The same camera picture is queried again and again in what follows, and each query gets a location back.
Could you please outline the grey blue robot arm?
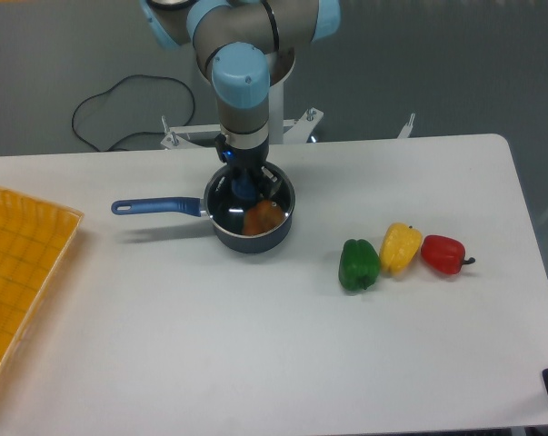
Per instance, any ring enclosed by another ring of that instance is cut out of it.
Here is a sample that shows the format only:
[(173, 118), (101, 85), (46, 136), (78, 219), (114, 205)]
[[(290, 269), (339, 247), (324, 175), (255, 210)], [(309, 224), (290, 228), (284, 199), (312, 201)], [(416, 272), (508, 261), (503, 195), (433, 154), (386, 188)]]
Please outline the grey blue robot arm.
[(234, 196), (267, 196), (269, 95), (275, 58), (334, 34), (337, 1), (143, 1), (147, 23), (164, 48), (191, 44), (202, 76), (214, 90), (221, 132), (220, 160)]

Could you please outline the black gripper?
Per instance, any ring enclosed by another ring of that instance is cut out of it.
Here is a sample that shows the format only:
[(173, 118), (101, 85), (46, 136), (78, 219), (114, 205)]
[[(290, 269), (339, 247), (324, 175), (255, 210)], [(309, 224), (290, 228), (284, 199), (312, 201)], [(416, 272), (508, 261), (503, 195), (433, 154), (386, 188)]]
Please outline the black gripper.
[(218, 158), (228, 166), (227, 175), (232, 183), (238, 181), (243, 173), (253, 172), (256, 198), (275, 198), (282, 187), (283, 178), (272, 165), (264, 164), (269, 153), (269, 138), (250, 149), (233, 147), (224, 134), (218, 134), (214, 141)]

